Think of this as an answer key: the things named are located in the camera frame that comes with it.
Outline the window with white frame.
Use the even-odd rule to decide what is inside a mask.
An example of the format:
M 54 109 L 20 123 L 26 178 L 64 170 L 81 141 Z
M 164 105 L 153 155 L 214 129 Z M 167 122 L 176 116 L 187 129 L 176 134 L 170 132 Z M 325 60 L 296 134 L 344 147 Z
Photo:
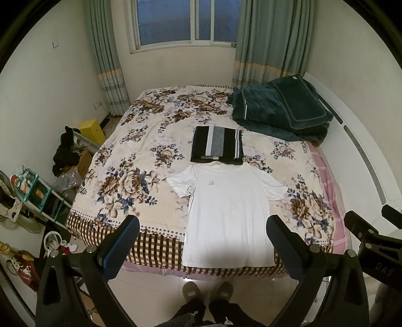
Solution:
M 126 1 L 129 52 L 236 46 L 240 1 Z

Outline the teal storage rack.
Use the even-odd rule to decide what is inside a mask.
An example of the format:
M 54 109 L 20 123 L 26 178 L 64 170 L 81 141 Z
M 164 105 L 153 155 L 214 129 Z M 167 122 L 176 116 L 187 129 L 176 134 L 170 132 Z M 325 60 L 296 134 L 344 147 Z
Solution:
M 22 168 L 22 173 L 10 177 L 16 194 L 23 204 L 42 220 L 65 225 L 71 204 L 45 183 L 37 173 Z

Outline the right green curtain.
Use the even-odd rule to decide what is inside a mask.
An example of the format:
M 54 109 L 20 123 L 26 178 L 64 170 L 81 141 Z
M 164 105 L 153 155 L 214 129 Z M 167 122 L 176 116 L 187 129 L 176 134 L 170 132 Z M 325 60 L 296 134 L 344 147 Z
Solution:
M 236 41 L 233 87 L 265 84 L 306 72 L 316 2 L 242 1 Z

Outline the black grey striped folded garment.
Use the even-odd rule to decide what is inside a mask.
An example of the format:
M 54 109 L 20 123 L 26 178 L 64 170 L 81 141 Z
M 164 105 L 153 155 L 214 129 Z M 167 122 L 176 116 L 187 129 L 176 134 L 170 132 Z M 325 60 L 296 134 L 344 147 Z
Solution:
M 243 164 L 242 130 L 217 126 L 197 126 L 193 133 L 190 162 L 202 164 L 219 161 Z

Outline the dark green pillow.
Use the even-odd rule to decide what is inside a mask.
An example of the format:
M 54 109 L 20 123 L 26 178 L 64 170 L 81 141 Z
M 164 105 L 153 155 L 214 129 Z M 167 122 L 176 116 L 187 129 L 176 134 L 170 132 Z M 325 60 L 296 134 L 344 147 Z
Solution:
M 314 86 L 299 75 L 276 78 L 267 86 L 278 93 L 293 130 L 306 130 L 332 121 L 332 113 L 322 105 Z

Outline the right grey slipper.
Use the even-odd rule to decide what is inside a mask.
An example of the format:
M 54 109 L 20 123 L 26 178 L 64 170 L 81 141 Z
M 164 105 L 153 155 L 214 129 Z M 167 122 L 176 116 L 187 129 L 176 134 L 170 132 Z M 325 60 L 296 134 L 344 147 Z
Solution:
M 230 301 L 233 296 L 233 285 L 227 281 L 221 283 L 215 291 L 214 299 Z

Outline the green curtain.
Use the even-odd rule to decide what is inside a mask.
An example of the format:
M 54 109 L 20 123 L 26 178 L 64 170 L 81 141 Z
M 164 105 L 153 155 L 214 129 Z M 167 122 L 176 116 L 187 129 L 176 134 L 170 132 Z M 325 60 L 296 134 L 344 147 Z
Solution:
M 130 106 L 130 99 L 117 53 L 110 1 L 85 1 L 84 22 L 109 113 L 122 116 Z
M 316 2 L 242 1 L 236 41 L 233 87 L 265 84 L 306 72 Z

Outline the black clothes pile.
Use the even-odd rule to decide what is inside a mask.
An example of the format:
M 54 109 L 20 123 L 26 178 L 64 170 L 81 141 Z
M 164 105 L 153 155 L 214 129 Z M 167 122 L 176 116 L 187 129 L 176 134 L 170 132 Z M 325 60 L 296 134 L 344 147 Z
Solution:
M 80 151 L 74 149 L 74 132 L 80 133 L 79 129 L 65 126 L 65 132 L 60 136 L 60 145 L 53 157 L 52 172 L 55 177 L 79 164 Z

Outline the red bag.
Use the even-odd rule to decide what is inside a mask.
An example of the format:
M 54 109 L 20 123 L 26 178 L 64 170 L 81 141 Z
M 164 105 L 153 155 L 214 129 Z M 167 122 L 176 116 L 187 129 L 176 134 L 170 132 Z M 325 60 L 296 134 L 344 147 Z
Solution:
M 34 257 L 27 251 L 19 251 L 12 254 L 10 261 L 21 281 L 34 292 L 38 292 L 40 277 L 35 269 Z

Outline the white t-shirt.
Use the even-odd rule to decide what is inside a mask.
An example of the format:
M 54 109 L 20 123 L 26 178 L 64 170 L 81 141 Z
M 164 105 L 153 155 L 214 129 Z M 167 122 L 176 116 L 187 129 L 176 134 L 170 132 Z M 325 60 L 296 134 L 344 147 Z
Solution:
M 274 247 L 266 235 L 270 202 L 287 187 L 247 163 L 191 164 L 168 177 L 179 197 L 188 197 L 182 263 L 191 268 L 269 267 Z

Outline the dark green folded blanket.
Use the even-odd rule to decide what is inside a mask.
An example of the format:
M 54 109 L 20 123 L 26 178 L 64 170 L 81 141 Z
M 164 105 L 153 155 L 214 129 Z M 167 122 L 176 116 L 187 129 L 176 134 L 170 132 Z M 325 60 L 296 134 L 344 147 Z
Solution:
M 262 85 L 235 88 L 228 95 L 232 119 L 246 130 L 272 136 L 288 142 L 321 143 L 330 123 L 306 130 L 293 130 L 290 117 L 275 89 Z

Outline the pink checkered bed sheet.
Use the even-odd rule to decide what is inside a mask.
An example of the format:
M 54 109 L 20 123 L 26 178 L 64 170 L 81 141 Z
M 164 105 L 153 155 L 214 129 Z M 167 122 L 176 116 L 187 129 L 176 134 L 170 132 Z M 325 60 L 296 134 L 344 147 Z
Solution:
M 334 217 L 334 236 L 332 252 L 343 254 L 351 247 L 350 234 L 344 224 L 345 208 L 339 185 L 335 181 L 330 166 L 320 147 L 308 142 L 307 146 L 318 169 L 320 184 L 324 191 L 326 203 L 332 209 Z

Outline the white curved headboard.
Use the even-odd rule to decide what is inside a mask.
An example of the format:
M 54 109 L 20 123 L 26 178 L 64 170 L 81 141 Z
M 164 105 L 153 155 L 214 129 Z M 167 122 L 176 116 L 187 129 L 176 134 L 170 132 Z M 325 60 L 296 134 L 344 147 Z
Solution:
M 357 116 L 327 86 L 304 74 L 334 119 L 320 148 L 337 182 L 343 211 L 355 211 L 380 234 L 401 238 L 401 230 L 382 217 L 385 204 L 401 210 L 401 191 L 379 146 Z

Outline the floral bed cover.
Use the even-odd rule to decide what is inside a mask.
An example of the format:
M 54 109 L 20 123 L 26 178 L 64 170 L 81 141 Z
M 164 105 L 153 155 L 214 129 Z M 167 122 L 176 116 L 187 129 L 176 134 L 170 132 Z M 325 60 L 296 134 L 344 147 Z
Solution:
M 143 92 L 94 155 L 65 222 L 84 244 L 100 244 L 124 218 L 140 220 L 140 233 L 126 268 L 207 279 L 210 276 L 275 276 L 285 273 L 279 258 L 269 267 L 191 268 L 182 263 L 186 199 L 166 177 L 190 163 L 197 125 L 236 127 L 228 89 L 170 87 Z M 288 142 L 244 131 L 244 161 L 284 183 L 289 191 L 270 207 L 307 244 L 330 253 L 334 217 L 326 203 L 307 142 Z

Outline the left green curtain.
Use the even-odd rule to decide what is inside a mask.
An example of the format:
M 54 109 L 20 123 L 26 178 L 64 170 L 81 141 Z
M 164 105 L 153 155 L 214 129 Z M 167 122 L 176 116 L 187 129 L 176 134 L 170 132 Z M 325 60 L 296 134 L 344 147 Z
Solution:
M 130 99 L 117 53 L 110 1 L 85 1 L 84 22 L 109 113 L 122 116 L 130 106 Z

